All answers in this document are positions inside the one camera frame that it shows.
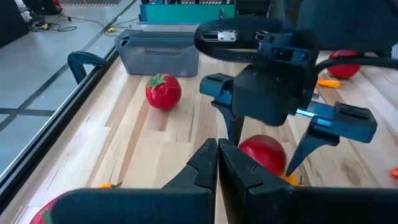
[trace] gray plastic bin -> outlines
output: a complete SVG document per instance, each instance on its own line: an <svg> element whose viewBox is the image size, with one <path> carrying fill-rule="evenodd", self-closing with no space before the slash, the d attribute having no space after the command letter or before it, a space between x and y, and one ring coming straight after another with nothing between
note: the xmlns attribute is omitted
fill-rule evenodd
<svg viewBox="0 0 398 224"><path fill-rule="evenodd" d="M132 75L193 77L199 63L199 52L193 44L196 28L196 24L135 22L115 38L115 46Z"/></svg>

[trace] wooden surface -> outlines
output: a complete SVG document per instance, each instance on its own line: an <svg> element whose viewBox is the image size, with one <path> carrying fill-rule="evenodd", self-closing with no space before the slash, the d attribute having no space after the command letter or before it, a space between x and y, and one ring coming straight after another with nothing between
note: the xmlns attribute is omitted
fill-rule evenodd
<svg viewBox="0 0 398 224"><path fill-rule="evenodd" d="M178 106L162 113L146 102L149 77L128 75L117 59L1 215L0 223L28 223L41 207L67 190L107 182L123 182L126 188L162 187L206 138L226 137L222 115L210 105L210 97L198 92L202 76L237 75L244 67L201 55L198 76L179 79L183 95ZM314 152L297 172L306 185L397 187L389 176L389 170L398 166L397 72L363 67L343 83L338 90L319 88L319 101L370 108L379 124L373 141L361 144L342 138L338 147L323 146ZM273 136L290 157L308 122L308 118L289 116L283 126L270 128L246 118L242 139L254 134ZM221 194L216 222L226 223Z"/></svg>

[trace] tomato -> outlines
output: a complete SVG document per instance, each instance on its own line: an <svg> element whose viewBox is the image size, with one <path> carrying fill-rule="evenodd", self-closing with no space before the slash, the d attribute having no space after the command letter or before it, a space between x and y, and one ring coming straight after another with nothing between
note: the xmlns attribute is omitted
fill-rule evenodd
<svg viewBox="0 0 398 224"><path fill-rule="evenodd" d="M266 135L251 136L239 148L272 174L278 177L284 174L286 153L274 138Z"/></svg>
<svg viewBox="0 0 398 224"><path fill-rule="evenodd" d="M358 56L359 52L357 50L337 50L332 52L329 59L334 59L340 56ZM360 65L336 65L327 68L328 71L335 77L338 78L351 78L353 77L359 69Z"/></svg>
<svg viewBox="0 0 398 224"><path fill-rule="evenodd" d="M30 224L52 224L52 222L49 220L51 209L54 207L55 202L65 194L66 193L61 194L47 203L39 212L36 213L32 221L30 221Z"/></svg>
<svg viewBox="0 0 398 224"><path fill-rule="evenodd" d="M157 74L148 81L145 95L151 106L168 111L180 101L181 86L174 76Z"/></svg>

